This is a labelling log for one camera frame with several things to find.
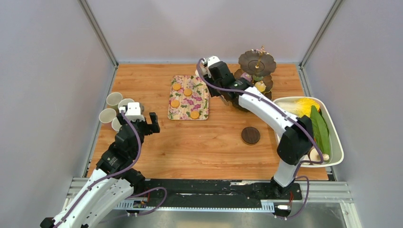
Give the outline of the light blue handled mug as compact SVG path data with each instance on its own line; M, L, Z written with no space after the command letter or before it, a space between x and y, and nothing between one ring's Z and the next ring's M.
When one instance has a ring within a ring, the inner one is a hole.
M120 131L120 128L121 128L122 125L120 124L118 118L115 117L115 118L112 120L111 126L112 126L113 130L114 130L116 133L118 133L118 132Z

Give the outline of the purple cake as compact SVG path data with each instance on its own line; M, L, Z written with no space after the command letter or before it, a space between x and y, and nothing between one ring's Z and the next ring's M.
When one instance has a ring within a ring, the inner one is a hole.
M247 73L243 73L240 77L246 79L249 82L253 80L252 76Z

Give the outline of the round biscuit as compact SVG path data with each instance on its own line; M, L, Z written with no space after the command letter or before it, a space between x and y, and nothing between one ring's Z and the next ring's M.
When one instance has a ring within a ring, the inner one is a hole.
M174 91L179 91L180 89L181 89L181 84L179 84L179 83L174 83L173 85L172 85L172 89L174 90Z
M192 119L196 120L196 119L198 119L198 118L200 117L200 114L199 114L199 112L197 112L197 111L192 111L192 112L190 113L190 117L191 117Z
M170 102L170 105L172 108L177 108L180 106L180 102L179 102L179 100L174 99Z
M191 95L192 95L192 90L191 90L190 88L186 88L186 89L183 91L183 94L184 94L185 96L191 96Z

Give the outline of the green round cake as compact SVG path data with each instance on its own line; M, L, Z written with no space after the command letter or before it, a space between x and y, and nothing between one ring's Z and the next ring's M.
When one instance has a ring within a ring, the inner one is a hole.
M252 78L253 78L254 82L258 82L258 81L262 81L264 76L255 76L255 75L253 75Z

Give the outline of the floral rectangular tray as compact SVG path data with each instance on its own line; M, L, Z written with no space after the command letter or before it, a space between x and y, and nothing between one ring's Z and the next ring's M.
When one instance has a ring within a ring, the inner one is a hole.
M172 85L174 83L181 84L179 91L174 91ZM192 90L191 96L185 96L183 91L186 88ZM171 80L171 88L169 94L168 119L182 121L204 121L209 118L209 98L210 94L207 85L199 76L173 76ZM179 100L180 106L172 108L170 102ZM196 120L190 117L192 111L197 111L200 117Z

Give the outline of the three-tier dark cake stand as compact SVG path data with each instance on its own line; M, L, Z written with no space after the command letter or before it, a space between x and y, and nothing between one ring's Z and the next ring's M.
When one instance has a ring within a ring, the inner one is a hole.
M240 68L235 71L235 78L240 79L240 76L243 73L247 73L251 76L264 76L262 81L267 88L262 94L269 100L272 100L272 88L274 82L271 74L276 70L277 63L275 62L274 57L265 50L264 46L259 49L248 50L241 54L238 64Z

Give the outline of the yellow cupcake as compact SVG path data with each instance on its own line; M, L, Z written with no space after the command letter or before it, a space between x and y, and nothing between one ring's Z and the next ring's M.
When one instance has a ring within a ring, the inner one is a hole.
M265 85L265 83L263 81L258 81L254 84L254 86L261 92L264 93L267 86Z

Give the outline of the dark round wooden coaster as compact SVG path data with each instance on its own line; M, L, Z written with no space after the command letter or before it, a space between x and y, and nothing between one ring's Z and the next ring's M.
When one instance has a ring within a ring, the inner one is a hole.
M241 132L241 139L248 145L255 145L260 141L260 132L255 127L245 127Z

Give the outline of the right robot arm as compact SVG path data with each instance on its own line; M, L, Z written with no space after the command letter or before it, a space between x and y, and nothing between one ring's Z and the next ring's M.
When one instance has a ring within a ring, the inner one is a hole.
M311 119L305 115L297 117L280 108L249 80L242 77L236 79L222 61L209 66L205 59L200 59L196 69L213 96L221 95L226 101L249 110L280 136L277 148L280 162L272 178L275 183L271 185L271 192L278 199L286 197L302 158L316 144Z

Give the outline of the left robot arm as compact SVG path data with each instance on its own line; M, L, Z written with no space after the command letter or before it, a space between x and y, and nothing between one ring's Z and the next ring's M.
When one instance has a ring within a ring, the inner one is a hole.
M44 218L42 228L92 228L118 203L129 196L139 197L145 191L145 177L133 169L139 159L144 137L160 132L158 116L131 117L117 115L121 124L115 140L103 153L85 185L64 210L53 218Z

